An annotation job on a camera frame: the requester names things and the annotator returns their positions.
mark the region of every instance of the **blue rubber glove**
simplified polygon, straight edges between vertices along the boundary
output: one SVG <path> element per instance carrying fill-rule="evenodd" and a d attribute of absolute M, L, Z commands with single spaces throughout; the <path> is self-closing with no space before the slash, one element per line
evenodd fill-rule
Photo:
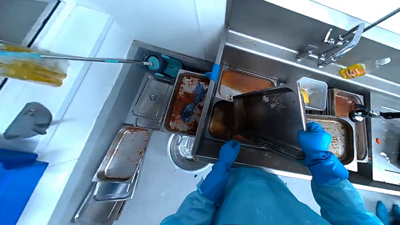
<path fill-rule="evenodd" d="M 230 140 L 220 149 L 220 157 L 199 186 L 199 191 L 211 202 L 220 203 L 229 179 L 229 170 L 240 150 L 240 142 Z"/>
<path fill-rule="evenodd" d="M 299 130 L 297 139 L 306 154 L 304 162 L 318 184 L 347 179 L 349 172 L 339 159 L 328 151 L 332 136 L 316 122 L 307 123 L 306 132 Z"/>
<path fill-rule="evenodd" d="M 376 203 L 376 216 L 384 225 L 400 224 L 400 207 L 396 204 L 392 205 L 392 211 L 389 212 L 382 201 Z"/>

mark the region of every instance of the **blue handle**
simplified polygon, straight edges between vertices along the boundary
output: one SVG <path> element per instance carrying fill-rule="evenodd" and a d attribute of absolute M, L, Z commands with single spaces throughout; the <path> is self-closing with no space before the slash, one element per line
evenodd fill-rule
<path fill-rule="evenodd" d="M 212 66 L 211 72 L 205 73 L 204 76 L 210 78 L 216 83 L 218 80 L 219 73 L 220 73 L 220 66 L 218 64 L 214 64 Z"/>
<path fill-rule="evenodd" d="M 23 59 L 27 59 L 27 58 L 40 59 L 40 58 L 42 58 L 42 56 L 39 53 L 34 53 L 34 52 L 0 51 L 0 56 L 23 58 Z"/>
<path fill-rule="evenodd" d="M 112 63 L 119 63 L 119 61 L 117 59 L 113 59 L 113 58 L 106 58 L 104 59 L 105 62 L 112 62 Z"/>

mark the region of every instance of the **cleaning cloth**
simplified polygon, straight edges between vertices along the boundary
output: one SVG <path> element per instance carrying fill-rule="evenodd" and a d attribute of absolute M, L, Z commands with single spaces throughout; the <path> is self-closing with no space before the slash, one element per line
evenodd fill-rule
<path fill-rule="evenodd" d="M 187 104 L 185 108 L 183 108 L 182 112 L 179 114 L 180 118 L 188 123 L 193 115 L 194 107 L 204 98 L 207 93 L 207 89 L 204 88 L 202 84 L 197 82 L 196 87 L 194 88 L 194 100 L 192 103 Z"/>

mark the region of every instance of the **mop handle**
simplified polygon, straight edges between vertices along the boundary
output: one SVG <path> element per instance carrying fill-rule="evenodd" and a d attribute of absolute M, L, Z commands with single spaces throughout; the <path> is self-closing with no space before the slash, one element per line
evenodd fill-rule
<path fill-rule="evenodd" d="M 140 64 L 140 65 L 153 65 L 152 62 L 140 62 L 128 59 L 120 58 L 89 58 L 89 57 L 79 57 L 79 56 L 51 56 L 42 55 L 35 52 L 11 52 L 11 51 L 0 51 L 0 56 L 15 57 L 22 59 L 40 59 L 40 58 L 53 58 L 53 59 L 65 59 L 65 60 L 76 60 L 76 61 L 89 61 L 89 62 L 111 62 L 111 63 L 130 63 L 130 64 Z"/>

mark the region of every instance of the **white plastic container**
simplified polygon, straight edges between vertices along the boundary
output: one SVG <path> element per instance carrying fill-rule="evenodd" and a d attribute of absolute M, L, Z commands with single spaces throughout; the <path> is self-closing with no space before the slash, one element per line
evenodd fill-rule
<path fill-rule="evenodd" d="M 308 110 L 325 110 L 328 85 L 323 81 L 308 77 L 302 77 L 297 82 L 300 84 L 301 89 L 306 90 L 310 100 L 310 103 L 305 103 L 305 108 Z"/>

